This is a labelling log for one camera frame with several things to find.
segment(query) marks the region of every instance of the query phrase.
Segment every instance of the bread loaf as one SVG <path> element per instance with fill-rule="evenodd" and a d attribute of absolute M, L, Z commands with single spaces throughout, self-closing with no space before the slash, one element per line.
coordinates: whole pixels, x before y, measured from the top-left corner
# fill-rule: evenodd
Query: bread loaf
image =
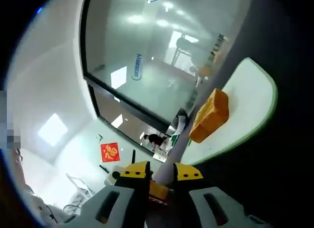
<path fill-rule="evenodd" d="M 228 96 L 215 88 L 198 111 L 189 138 L 194 142 L 201 143 L 221 127 L 228 120 L 228 117 Z"/>

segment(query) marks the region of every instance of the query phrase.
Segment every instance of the red paper sign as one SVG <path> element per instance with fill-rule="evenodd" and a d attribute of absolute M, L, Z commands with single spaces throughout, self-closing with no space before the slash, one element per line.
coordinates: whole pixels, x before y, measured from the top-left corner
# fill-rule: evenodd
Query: red paper sign
<path fill-rule="evenodd" d="M 101 144 L 103 162 L 120 161 L 118 143 Z"/>

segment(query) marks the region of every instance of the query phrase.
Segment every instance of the person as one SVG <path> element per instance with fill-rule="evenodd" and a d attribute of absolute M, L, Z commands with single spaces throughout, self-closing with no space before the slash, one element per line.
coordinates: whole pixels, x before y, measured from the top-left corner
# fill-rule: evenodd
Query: person
<path fill-rule="evenodd" d="M 155 145 L 161 146 L 162 143 L 167 139 L 167 137 L 166 136 L 160 137 L 157 134 L 150 134 L 150 135 L 144 135 L 144 139 L 145 140 L 148 139 L 153 144 L 153 146 Z"/>

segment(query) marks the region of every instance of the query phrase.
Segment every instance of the floor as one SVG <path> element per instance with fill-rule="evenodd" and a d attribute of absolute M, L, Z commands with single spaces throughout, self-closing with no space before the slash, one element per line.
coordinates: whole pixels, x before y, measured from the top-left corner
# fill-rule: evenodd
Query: floor
<path fill-rule="evenodd" d="M 239 35 L 207 89 L 210 93 L 223 87 L 246 57 L 259 63 L 277 84 L 277 109 L 264 130 L 236 149 L 196 165 L 213 185 L 275 227 L 308 222 L 303 207 L 310 198 L 311 165 L 307 122 L 312 104 L 307 95 L 312 89 L 313 29 L 308 8 L 305 0 L 252 0 Z M 180 159 L 186 143 L 186 135 L 181 136 L 171 160 Z M 165 182 L 166 177 L 158 179 Z"/>

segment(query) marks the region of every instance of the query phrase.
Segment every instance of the white table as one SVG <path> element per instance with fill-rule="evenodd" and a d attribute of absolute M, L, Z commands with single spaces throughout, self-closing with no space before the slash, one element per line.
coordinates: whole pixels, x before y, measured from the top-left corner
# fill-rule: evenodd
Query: white table
<path fill-rule="evenodd" d="M 228 121 L 202 143 L 192 141 L 181 163 L 195 165 L 247 141 L 266 124 L 277 104 L 274 80 L 250 58 L 241 61 L 222 90 L 229 97 Z"/>

